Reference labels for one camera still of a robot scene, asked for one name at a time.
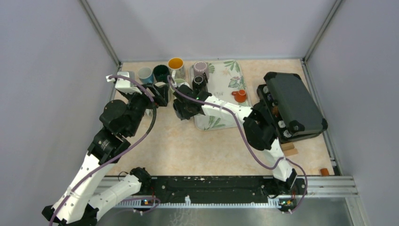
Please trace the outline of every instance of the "white wall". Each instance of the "white wall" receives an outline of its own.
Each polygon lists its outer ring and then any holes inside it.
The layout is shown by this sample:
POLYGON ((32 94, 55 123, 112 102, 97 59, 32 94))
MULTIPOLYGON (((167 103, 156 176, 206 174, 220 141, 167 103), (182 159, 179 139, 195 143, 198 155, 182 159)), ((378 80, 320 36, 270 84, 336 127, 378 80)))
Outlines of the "white wall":
POLYGON ((43 226, 100 128, 116 66, 76 0, 0 12, 0 225, 43 226))
POLYGON ((335 0, 89 0, 121 61, 300 58, 335 0))
POLYGON ((398 225, 399 1, 351 0, 310 59, 342 169, 372 225, 398 225))

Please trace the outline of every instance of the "black case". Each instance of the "black case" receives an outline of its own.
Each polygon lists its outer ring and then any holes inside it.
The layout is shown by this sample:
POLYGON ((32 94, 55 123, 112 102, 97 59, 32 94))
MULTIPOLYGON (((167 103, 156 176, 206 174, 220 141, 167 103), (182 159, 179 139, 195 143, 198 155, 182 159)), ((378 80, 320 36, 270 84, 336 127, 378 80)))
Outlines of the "black case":
POLYGON ((264 76, 264 80, 266 85, 260 85, 257 93, 268 106, 271 115, 272 103, 277 105, 279 117, 272 115, 272 118, 283 142, 316 137, 327 129, 326 119, 298 74, 269 72, 264 76), (266 86, 270 93, 264 93, 263 89, 266 86), (286 128, 281 129, 278 126, 280 120, 284 121, 286 128), (292 137, 283 136, 286 129, 292 137))

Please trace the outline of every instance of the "orange cup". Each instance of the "orange cup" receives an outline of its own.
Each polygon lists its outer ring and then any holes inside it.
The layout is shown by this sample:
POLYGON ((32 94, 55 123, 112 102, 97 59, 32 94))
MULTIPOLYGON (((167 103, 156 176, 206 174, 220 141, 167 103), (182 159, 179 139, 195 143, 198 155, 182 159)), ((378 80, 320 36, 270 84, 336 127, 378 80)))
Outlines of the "orange cup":
POLYGON ((231 92, 231 94, 234 96, 234 99, 238 103, 243 103, 247 100, 247 93, 243 89, 240 89, 238 91, 233 91, 231 92))

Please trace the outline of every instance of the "beige tabletop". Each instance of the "beige tabletop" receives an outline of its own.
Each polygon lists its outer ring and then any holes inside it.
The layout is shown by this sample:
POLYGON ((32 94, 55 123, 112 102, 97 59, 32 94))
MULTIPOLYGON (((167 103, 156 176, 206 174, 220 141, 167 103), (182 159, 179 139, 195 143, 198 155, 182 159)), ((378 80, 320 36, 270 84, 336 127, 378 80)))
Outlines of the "beige tabletop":
MULTIPOLYGON (((239 60, 238 61, 252 104, 259 102, 256 88, 264 84, 267 72, 297 73, 306 84, 299 59, 288 60, 239 60)), ((186 61, 189 68, 194 61, 186 61)), ((124 63, 123 71, 137 71, 144 66, 154 68, 166 62, 124 63)), ((115 99, 125 100, 118 92, 115 99)), ((148 129, 151 117, 144 116, 135 137, 138 140, 148 129)), ((333 174, 323 136, 294 142, 299 154, 289 156, 293 162, 301 165, 306 174, 320 175, 321 168, 327 168, 333 174)), ((262 152, 253 149, 258 158, 266 165, 262 152)), ((121 171, 129 172, 135 167, 145 167, 154 176, 243 176, 272 175, 255 162, 244 145, 237 128, 202 131, 195 127, 193 118, 181 121, 176 117, 171 104, 157 109, 157 120, 147 138, 136 148, 121 157, 108 175, 118 175, 121 171)))

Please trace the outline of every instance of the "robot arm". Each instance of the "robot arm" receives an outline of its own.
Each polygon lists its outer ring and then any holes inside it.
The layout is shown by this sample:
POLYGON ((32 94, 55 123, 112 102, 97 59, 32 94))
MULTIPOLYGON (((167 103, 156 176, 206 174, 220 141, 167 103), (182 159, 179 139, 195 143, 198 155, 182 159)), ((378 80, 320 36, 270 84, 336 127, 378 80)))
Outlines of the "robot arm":
MULTIPOLYGON (((119 72, 118 75, 129 77, 129 72, 119 72)), ((55 223, 61 226, 94 226, 110 208, 129 195, 149 186, 151 176, 144 168, 135 168, 122 181, 103 193, 93 196, 98 184, 118 160, 89 177, 88 173, 130 147, 125 137, 133 137, 136 134, 147 109, 153 108, 155 104, 156 106, 167 105, 165 98, 167 98, 169 86, 159 88, 152 84, 143 85, 155 95, 153 97, 155 103, 151 103, 150 99, 137 87, 132 87, 130 82, 126 83, 125 80, 118 79, 115 87, 128 100, 128 103, 113 100, 104 107, 104 112, 100 116, 104 127, 94 136, 77 175, 63 196, 54 205, 46 206, 42 211, 42 215, 48 221, 51 220, 56 209, 60 208, 55 215, 55 223), (72 191, 72 188, 83 178, 87 179, 75 191, 72 191)))
MULTIPOLYGON (((177 90, 191 98, 231 110, 239 120, 240 125, 243 126, 248 143, 253 148, 262 151, 269 164, 274 165, 279 158, 285 157, 276 136, 276 128, 271 123, 272 118, 267 112, 266 106, 262 103, 257 103, 253 107, 243 107, 218 99, 206 91, 196 94, 186 85, 180 86, 177 90)), ((182 97, 177 92, 174 95, 176 99, 173 107, 181 120, 203 114, 234 121, 232 114, 221 107, 199 104, 182 97)), ((291 189, 297 174, 285 159, 281 160, 272 172, 282 186, 291 189)))

